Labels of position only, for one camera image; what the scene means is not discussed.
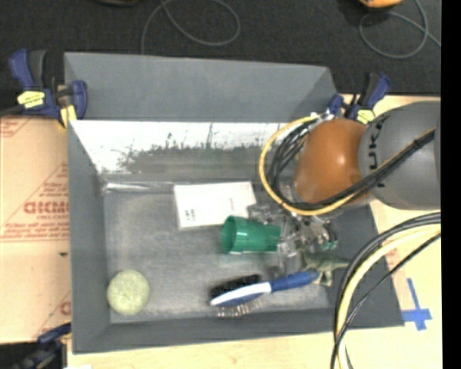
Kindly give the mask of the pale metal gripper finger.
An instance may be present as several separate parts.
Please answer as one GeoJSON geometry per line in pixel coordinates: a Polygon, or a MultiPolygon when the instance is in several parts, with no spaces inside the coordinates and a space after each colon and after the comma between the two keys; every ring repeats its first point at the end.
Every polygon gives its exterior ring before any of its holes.
{"type": "Polygon", "coordinates": [[[252,204],[247,207],[249,219],[262,224],[277,223],[283,216],[277,204],[252,204]]]}
{"type": "Polygon", "coordinates": [[[302,259],[302,245],[297,241],[282,241],[277,245],[278,257],[281,261],[288,258],[302,259]]]}

